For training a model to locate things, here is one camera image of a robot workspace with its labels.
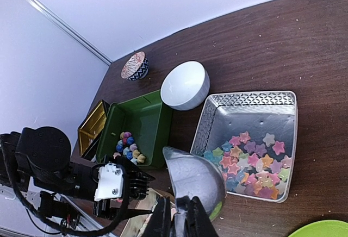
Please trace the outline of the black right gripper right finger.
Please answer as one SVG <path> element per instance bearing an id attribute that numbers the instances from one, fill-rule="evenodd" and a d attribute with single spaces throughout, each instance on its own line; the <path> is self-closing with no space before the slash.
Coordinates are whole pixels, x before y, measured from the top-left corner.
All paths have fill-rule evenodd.
<path id="1" fill-rule="evenodd" d="M 195 196 L 189 202 L 187 214 L 188 236 L 214 237 L 216 233 L 200 199 Z"/>

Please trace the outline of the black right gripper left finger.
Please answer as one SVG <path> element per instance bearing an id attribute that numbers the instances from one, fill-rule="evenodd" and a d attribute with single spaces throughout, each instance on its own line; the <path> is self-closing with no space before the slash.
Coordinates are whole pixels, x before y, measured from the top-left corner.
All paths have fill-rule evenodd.
<path id="1" fill-rule="evenodd" d="M 171 228 L 171 202 L 160 197 L 142 237 L 169 237 Z"/>

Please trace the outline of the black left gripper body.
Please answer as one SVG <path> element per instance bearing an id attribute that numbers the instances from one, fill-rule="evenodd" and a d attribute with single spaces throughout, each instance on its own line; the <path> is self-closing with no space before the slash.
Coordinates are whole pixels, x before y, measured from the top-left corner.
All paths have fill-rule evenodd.
<path id="1" fill-rule="evenodd" d="M 134 209 L 111 207 L 112 199 L 143 200 L 147 197 L 152 176 L 141 170 L 125 157 L 115 159 L 106 157 L 105 163 L 94 166 L 73 163 L 74 191 L 73 197 L 86 201 L 93 201 L 93 215 L 107 220 L 113 220 L 118 214 L 129 219 L 138 215 L 147 215 L 148 210 L 140 212 Z"/>

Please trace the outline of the cream tin of popsicle candies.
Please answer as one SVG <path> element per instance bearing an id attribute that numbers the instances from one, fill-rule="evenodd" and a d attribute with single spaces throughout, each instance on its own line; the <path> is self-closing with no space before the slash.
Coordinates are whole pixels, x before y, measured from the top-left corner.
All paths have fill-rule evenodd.
<path id="1" fill-rule="evenodd" d="M 150 188 L 147 192 L 146 198 L 138 201 L 134 209 L 154 211 L 158 203 L 158 199 L 160 197 L 168 197 L 171 203 L 170 207 L 175 208 L 175 204 L 174 204 L 175 198 L 172 194 L 165 191 Z M 151 218 L 151 214 L 147 214 L 147 215 L 138 215 L 136 217 L 128 219 L 123 231 L 121 232 L 120 237 L 143 236 L 143 233 L 149 223 L 150 218 Z"/>

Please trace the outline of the metal scoop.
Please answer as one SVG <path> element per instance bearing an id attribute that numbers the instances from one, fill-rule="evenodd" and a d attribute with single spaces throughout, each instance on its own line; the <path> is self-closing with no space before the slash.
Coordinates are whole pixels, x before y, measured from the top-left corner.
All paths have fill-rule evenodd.
<path id="1" fill-rule="evenodd" d="M 175 197 L 170 236 L 188 236 L 188 205 L 197 196 L 211 223 L 218 217 L 227 197 L 222 173 L 207 159 L 170 146 L 163 148 Z"/>

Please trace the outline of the green tray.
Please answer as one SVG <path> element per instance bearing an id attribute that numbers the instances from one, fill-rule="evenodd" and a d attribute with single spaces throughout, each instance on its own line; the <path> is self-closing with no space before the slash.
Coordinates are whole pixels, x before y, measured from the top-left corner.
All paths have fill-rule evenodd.
<path id="1" fill-rule="evenodd" d="M 146 159 L 142 168 L 157 169 L 164 166 L 163 147 L 170 135 L 172 109 L 163 103 L 160 91 L 147 93 L 126 102 L 113 103 L 96 151 L 101 163 L 105 155 L 112 156 L 122 132 L 130 132 L 140 153 Z"/>

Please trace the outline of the pink tin of star candies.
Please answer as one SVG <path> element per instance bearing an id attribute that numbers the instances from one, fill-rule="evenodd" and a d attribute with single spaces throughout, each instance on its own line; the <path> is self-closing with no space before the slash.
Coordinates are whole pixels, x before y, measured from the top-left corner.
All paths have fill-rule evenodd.
<path id="1" fill-rule="evenodd" d="M 297 118 L 292 91 L 212 94 L 190 152 L 221 171 L 229 194 L 282 203 L 293 174 Z"/>

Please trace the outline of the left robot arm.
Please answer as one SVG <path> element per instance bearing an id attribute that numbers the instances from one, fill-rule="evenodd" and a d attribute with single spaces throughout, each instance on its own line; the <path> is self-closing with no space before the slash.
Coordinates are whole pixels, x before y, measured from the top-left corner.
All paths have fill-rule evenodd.
<path id="1" fill-rule="evenodd" d="M 55 215 L 56 209 L 58 217 L 69 215 L 64 205 L 49 197 L 49 192 L 93 201 L 95 217 L 113 220 L 120 208 L 111 207 L 111 200 L 123 199 L 125 194 L 131 200 L 143 200 L 154 180 L 123 156 L 106 155 L 94 166 L 72 162 L 67 136 L 54 127 L 24 128 L 20 133 L 2 134 L 1 138 L 1 149 L 10 155 L 19 190 L 28 191 L 30 180 L 44 189 L 39 212 L 48 218 Z"/>

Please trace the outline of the white bowl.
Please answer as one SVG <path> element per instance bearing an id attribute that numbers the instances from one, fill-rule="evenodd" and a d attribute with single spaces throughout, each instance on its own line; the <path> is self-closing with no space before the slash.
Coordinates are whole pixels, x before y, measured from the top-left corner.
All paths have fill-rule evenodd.
<path id="1" fill-rule="evenodd" d="M 163 103 L 179 111 L 198 107 L 208 96 L 210 78 L 198 61 L 187 61 L 175 67 L 164 79 L 160 97 Z"/>

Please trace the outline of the red patterned small bowl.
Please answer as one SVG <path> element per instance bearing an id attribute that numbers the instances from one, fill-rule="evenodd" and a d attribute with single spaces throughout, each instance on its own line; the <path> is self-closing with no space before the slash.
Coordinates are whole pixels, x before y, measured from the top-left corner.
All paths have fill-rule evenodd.
<path id="1" fill-rule="evenodd" d="M 143 51 L 137 52 L 125 63 L 121 71 L 121 78 L 136 81 L 145 77 L 148 69 L 149 62 L 146 53 Z"/>

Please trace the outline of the lime green plate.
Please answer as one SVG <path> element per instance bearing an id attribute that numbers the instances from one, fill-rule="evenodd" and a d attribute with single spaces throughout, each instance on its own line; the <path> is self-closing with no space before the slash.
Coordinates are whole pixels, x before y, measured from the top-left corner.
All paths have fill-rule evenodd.
<path id="1" fill-rule="evenodd" d="M 322 220 L 307 224 L 289 235 L 289 237 L 348 237 L 347 222 Z"/>

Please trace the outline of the left aluminium corner post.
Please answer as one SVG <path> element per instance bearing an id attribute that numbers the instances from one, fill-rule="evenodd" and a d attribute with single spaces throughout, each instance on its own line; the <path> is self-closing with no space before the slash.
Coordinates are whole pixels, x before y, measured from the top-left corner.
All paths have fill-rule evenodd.
<path id="1" fill-rule="evenodd" d="M 56 13 L 54 13 L 51 9 L 45 6 L 39 0 L 25 0 L 27 1 L 33 8 L 35 8 L 38 12 L 40 12 L 45 18 L 47 18 L 50 22 L 52 22 L 55 26 L 57 26 L 60 30 L 62 30 L 66 35 L 75 40 L 78 44 L 80 44 L 83 48 L 85 48 L 88 52 L 93 54 L 96 58 L 101 60 L 107 66 L 112 64 L 112 60 L 106 56 L 103 52 L 101 52 L 96 46 L 94 46 L 90 41 L 87 40 L 82 34 L 76 31 L 73 27 L 71 27 L 66 21 L 64 21 L 61 17 L 59 17 Z"/>

